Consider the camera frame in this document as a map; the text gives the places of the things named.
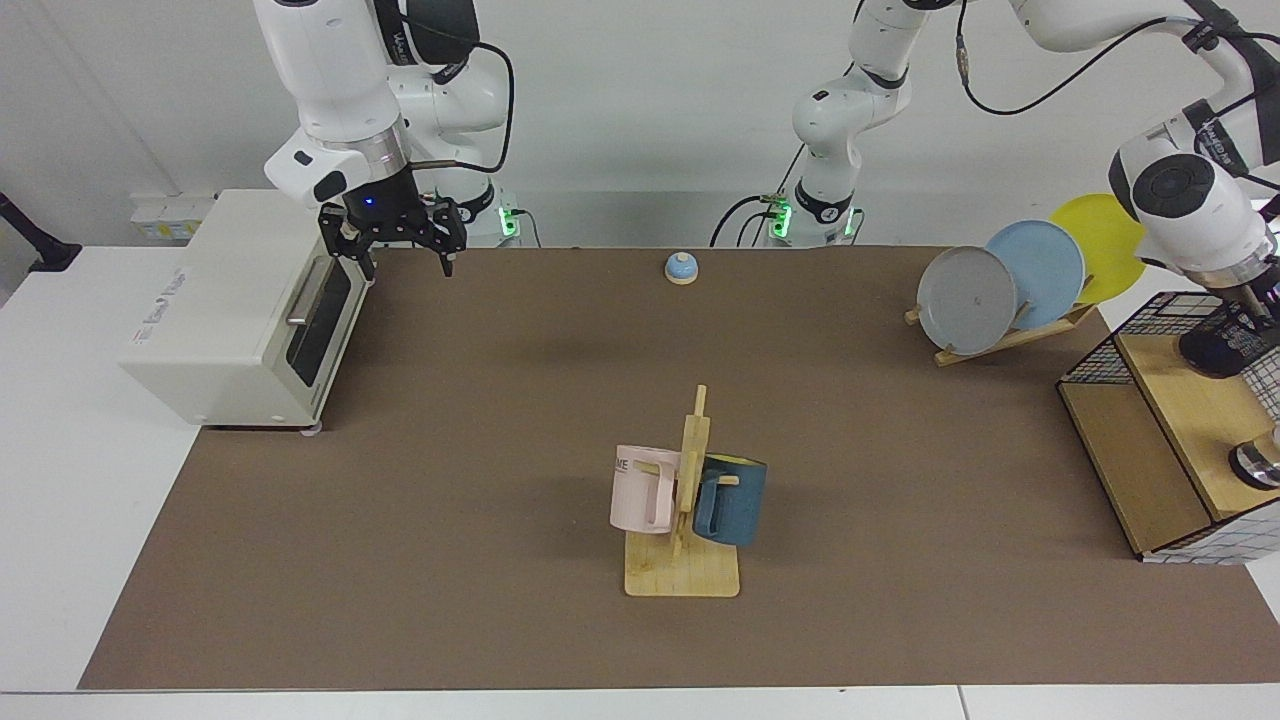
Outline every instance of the wall outlet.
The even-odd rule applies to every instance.
[[[177,197],[133,196],[137,206],[129,220],[142,237],[157,242],[188,241],[214,208],[214,197],[183,193]]]

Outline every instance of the white toaster oven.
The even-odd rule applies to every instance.
[[[369,283],[314,211],[228,190],[140,318],[119,364],[188,423],[311,427]]]

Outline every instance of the gray plate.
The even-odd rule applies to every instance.
[[[1009,332],[1018,313],[1018,286],[987,250],[952,247],[929,263],[915,300],[920,327],[934,345],[978,355]]]

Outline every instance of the black stand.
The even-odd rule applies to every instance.
[[[9,197],[0,192],[0,218],[9,220],[18,234],[27,238],[27,242],[40,252],[40,260],[31,264],[32,273],[60,273],[70,266],[72,260],[83,249],[81,245],[61,242],[56,237],[36,227]]]

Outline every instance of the wooden box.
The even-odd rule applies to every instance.
[[[1280,491],[1239,480],[1238,443],[1280,411],[1280,351],[1243,375],[1210,379],[1178,337],[1220,305],[1161,293],[1059,382],[1134,553],[1148,562],[1239,564],[1280,550]]]

